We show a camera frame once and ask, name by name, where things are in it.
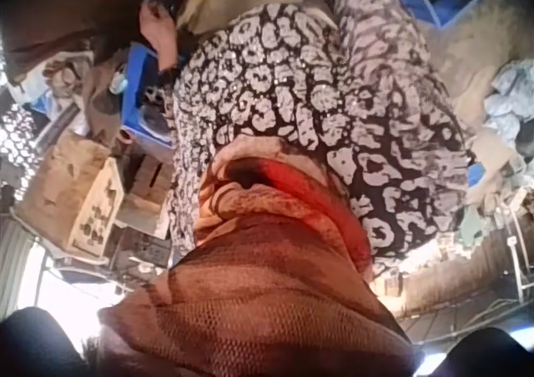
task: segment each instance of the brown headscarf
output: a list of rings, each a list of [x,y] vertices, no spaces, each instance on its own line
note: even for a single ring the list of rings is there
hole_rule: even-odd
[[[411,375],[370,291],[342,185],[279,138],[239,137],[199,191],[197,249],[103,309],[99,367],[128,375]]]

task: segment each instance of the person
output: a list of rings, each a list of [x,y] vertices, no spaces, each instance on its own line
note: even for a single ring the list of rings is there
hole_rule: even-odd
[[[367,283],[455,228],[461,129],[399,0],[325,2],[337,27],[260,6],[179,77],[174,22],[143,3],[175,146],[171,237],[187,255],[99,312],[103,374],[416,370]]]

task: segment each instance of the black and white patterned dress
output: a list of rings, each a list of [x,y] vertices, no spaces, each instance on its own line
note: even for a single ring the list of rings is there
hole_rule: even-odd
[[[466,153],[411,16],[398,0],[325,1],[338,28],[299,6],[261,6],[204,42],[181,73],[169,203],[184,254],[200,177],[242,133],[285,137],[332,167],[369,232],[376,274],[455,227]]]

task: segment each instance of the corrugated metal roof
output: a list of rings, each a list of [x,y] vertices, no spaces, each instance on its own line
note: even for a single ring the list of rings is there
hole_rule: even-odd
[[[0,218],[0,320],[16,308],[24,268],[35,236],[11,218]]]

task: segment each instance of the wooden box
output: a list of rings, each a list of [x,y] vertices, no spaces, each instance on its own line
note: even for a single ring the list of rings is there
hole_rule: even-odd
[[[103,254],[123,196],[109,150],[66,131],[47,151],[15,213],[64,251],[94,259]],[[89,221],[96,227],[88,229]]]
[[[130,192],[124,197],[116,224],[165,239],[169,231],[166,206],[173,168],[145,155]]]

